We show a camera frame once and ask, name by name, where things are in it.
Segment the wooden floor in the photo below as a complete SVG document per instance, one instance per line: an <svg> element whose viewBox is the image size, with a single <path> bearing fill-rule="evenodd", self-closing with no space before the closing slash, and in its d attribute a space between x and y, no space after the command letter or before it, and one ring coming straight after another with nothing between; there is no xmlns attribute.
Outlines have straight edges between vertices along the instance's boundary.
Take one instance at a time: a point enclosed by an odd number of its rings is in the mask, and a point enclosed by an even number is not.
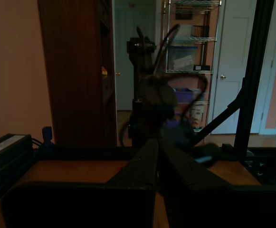
<svg viewBox="0 0 276 228"><path fill-rule="evenodd" d="M131 111L118 111L118 129L129 120ZM211 134L207 136L202 143L215 143L221 146L223 143L229 143L234 145L235 135L234 134ZM125 146L131 146L132 141L128 138L127 132L124 134L123 139ZM276 135L260 135L251 134L248 142L249 147L276 147Z"/></svg>

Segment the black cable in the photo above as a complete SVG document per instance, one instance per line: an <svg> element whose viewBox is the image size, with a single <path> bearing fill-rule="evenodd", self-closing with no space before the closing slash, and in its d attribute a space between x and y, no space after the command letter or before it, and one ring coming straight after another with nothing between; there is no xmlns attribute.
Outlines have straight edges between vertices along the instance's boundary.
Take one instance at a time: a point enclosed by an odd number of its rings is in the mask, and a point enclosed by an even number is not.
<svg viewBox="0 0 276 228"><path fill-rule="evenodd" d="M38 144L37 142L32 141L32 143L33 143L34 145L38 146L38 147L41 146L41 144Z"/></svg>
<svg viewBox="0 0 276 228"><path fill-rule="evenodd" d="M35 139L35 138L31 138L32 139L32 141L35 141L35 142L37 142L37 143L39 143L39 144L43 144L41 141L39 141L39 140L37 140L37 139Z"/></svg>
<svg viewBox="0 0 276 228"><path fill-rule="evenodd" d="M129 122L125 122L122 126L122 128L119 131L119 142L120 142L120 146L124 147L124 143L123 143L123 135L126 131L126 128L128 127Z"/></svg>
<svg viewBox="0 0 276 228"><path fill-rule="evenodd" d="M137 33L139 35L139 38L142 40L143 52L146 53L145 37L144 37L142 30L140 29L139 26L137 26ZM147 68L146 55L144 55L144 64L145 64L145 68Z"/></svg>
<svg viewBox="0 0 276 228"><path fill-rule="evenodd" d="M172 41L174 40L175 36L177 35L178 31L180 29L180 25L179 24L176 24L175 26L173 26L169 31L168 33L166 34L166 36L164 37L163 39L163 42L161 43L160 45L160 49L158 51L158 54L157 54L157 57L156 57L156 60L153 64L153 67L154 67L154 70L153 70L153 76L156 76L157 74L157 70L158 70L158 67L160 66L162 60L163 60L163 56L165 56L165 53L167 51L167 47L172 43Z"/></svg>
<svg viewBox="0 0 276 228"><path fill-rule="evenodd" d="M169 77L167 77L168 81L172 81L178 78L183 78L183 77L197 77L198 79L200 79L203 82L203 88L201 90L201 92L198 94L198 96L191 102L189 103L183 110L182 115L181 115L181 121L183 122L186 113L194 106L194 104L199 101L201 99L201 97L203 96L203 94L206 91L206 88L208 86L208 80L206 79L205 76L203 75L199 75L199 74L195 74L195 75L187 75L187 74L182 74L182 73L178 73L178 74L173 74Z"/></svg>

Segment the box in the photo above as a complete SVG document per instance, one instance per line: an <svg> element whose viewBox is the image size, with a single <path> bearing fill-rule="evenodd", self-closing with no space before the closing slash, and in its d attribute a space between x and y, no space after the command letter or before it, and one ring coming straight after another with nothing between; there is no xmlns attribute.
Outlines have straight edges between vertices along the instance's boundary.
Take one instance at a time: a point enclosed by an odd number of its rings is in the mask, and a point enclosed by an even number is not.
<svg viewBox="0 0 276 228"><path fill-rule="evenodd" d="M169 70L187 70L194 69L195 56L198 47L169 47L168 69Z"/></svg>

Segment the metal wire shelf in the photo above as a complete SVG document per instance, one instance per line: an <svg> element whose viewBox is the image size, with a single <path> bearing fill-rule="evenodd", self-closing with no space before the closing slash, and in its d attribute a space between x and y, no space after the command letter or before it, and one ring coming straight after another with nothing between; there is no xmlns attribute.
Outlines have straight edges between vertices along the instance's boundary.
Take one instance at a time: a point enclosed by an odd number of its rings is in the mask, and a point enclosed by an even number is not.
<svg viewBox="0 0 276 228"><path fill-rule="evenodd" d="M216 41L215 37L185 37L185 38L175 38L172 46L177 46L177 44L187 44L187 43L207 43L211 41Z"/></svg>
<svg viewBox="0 0 276 228"><path fill-rule="evenodd" d="M186 102L178 102L178 104L185 104L185 105L187 105L187 104L189 104L189 103L186 103ZM208 105L209 104L209 102L208 101L196 101L196 103L194 104L194 105Z"/></svg>
<svg viewBox="0 0 276 228"><path fill-rule="evenodd" d="M172 12L177 14L208 14L220 1L172 1Z"/></svg>
<svg viewBox="0 0 276 228"><path fill-rule="evenodd" d="M211 70L166 70L166 73L212 74Z"/></svg>
<svg viewBox="0 0 276 228"><path fill-rule="evenodd" d="M221 1L186 1L186 0L171 0L173 4L181 4L181 5L193 5L193 6L220 6Z"/></svg>

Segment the wooden table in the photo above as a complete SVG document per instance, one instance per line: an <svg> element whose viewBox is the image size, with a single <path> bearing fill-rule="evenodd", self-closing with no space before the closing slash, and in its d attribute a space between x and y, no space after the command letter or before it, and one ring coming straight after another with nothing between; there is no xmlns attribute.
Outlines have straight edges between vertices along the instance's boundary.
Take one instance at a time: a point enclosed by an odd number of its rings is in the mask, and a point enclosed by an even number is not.
<svg viewBox="0 0 276 228"><path fill-rule="evenodd" d="M14 186L31 181L104 183L126 164L127 161L38 161ZM209 170L232 184L259 185L259 182L237 161L219 161ZM169 227L163 197L158 193L153 227ZM5 228L1 210L0 228Z"/></svg>

